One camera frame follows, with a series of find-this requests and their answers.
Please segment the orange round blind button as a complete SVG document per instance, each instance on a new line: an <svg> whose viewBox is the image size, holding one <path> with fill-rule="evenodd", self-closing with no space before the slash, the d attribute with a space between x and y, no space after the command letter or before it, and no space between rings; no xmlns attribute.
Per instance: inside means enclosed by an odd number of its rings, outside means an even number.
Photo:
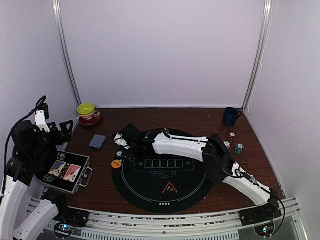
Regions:
<svg viewBox="0 0 320 240"><path fill-rule="evenodd" d="M122 167L122 161L121 160L119 160L119 159L115 159L115 160L113 160L112 162L111 162L111 167L113 168L113 169L119 169L119 168L121 168Z"/></svg>

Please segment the red black triangle marker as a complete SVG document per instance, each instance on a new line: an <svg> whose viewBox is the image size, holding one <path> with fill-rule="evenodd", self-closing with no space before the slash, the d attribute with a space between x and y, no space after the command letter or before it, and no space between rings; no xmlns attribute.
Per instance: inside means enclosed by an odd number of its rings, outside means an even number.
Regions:
<svg viewBox="0 0 320 240"><path fill-rule="evenodd" d="M178 194L179 191L175 188L175 186L169 181L162 194Z"/></svg>

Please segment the green poker chip stack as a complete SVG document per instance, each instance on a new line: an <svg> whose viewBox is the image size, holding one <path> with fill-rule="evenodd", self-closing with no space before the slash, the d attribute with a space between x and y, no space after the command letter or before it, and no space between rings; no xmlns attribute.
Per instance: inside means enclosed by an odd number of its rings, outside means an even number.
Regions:
<svg viewBox="0 0 320 240"><path fill-rule="evenodd" d="M238 143L236 146L235 146L235 149L234 149L234 152L237 154L237 155L240 155L242 154L242 152L244 151L244 145L241 144L241 143Z"/></svg>

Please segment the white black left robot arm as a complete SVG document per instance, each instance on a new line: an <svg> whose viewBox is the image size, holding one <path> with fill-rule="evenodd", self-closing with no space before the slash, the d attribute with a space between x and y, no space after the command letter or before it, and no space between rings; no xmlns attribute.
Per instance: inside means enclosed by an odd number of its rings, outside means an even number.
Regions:
<svg viewBox="0 0 320 240"><path fill-rule="evenodd" d="M85 226L89 213L68 207L66 196L48 190L39 205L18 227L15 227L20 205L34 177L43 179L57 160L57 146L68 143L72 137L72 120L54 122L45 128L29 120L17 122L9 133L14 141L14 154L5 164L0 197L0 238L2 240L35 240L47 224L57 218L61 222Z"/></svg>

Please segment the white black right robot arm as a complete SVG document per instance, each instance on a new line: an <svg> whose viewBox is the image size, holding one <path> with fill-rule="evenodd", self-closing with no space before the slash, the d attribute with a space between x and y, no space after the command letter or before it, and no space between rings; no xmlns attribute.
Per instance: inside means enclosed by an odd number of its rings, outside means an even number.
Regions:
<svg viewBox="0 0 320 240"><path fill-rule="evenodd" d="M261 221L284 212L278 193L245 171L232 158L216 133L209 137L181 136L171 134L167 128L143 133L129 123L113 136L113 140L136 156L154 152L158 155L191 158L203 163L209 180L228 184L251 199L257 206L256 216Z"/></svg>

